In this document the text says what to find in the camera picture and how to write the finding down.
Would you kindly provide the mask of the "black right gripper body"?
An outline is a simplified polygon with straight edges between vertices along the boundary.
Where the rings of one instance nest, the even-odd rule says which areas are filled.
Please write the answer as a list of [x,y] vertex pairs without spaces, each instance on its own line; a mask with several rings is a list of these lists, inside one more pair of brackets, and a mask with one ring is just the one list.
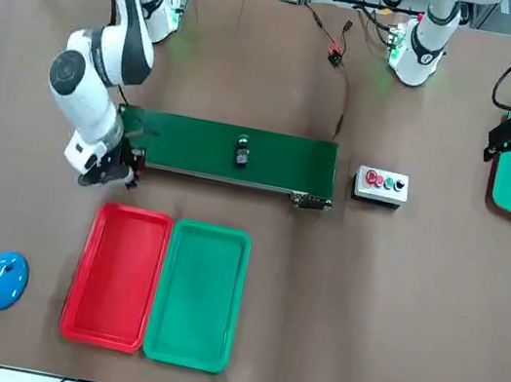
[[131,148],[120,144],[101,160],[98,182],[106,184],[113,181],[126,186],[131,185],[135,172],[133,163],[134,155]]

